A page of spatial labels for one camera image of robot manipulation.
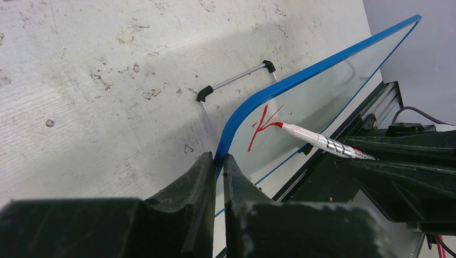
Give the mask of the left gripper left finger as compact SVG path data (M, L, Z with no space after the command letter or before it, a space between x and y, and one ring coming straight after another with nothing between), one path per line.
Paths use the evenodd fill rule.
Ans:
M18 200L1 209L1 257L212 257L210 152L148 199Z

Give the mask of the red whiteboard marker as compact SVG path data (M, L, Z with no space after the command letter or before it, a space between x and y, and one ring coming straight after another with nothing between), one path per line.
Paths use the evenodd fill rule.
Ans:
M283 122L273 122L272 125L285 130L295 138L303 140L306 143L335 156L347 159L377 160L377 158L372 155L297 125Z

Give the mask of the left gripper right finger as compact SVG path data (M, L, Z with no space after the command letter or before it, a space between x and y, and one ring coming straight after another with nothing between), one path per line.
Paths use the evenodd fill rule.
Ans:
M394 257L370 209L354 204L275 202L223 160L228 257Z

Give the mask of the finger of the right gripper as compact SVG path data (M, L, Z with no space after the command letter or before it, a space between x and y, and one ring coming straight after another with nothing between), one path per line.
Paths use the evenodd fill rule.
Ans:
M380 160L455 167L455 131L402 137L352 136L340 142Z
M348 159L336 162L336 170L352 177L389 221L455 235L455 168Z

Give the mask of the blue framed whiteboard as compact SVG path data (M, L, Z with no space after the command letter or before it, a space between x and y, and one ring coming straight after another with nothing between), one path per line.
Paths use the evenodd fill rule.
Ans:
M223 158L269 197L310 159L306 143L275 126L295 124L330 136L381 82L380 67L415 29L420 15L399 22L258 91L228 119L215 154L217 190L213 254L225 248Z

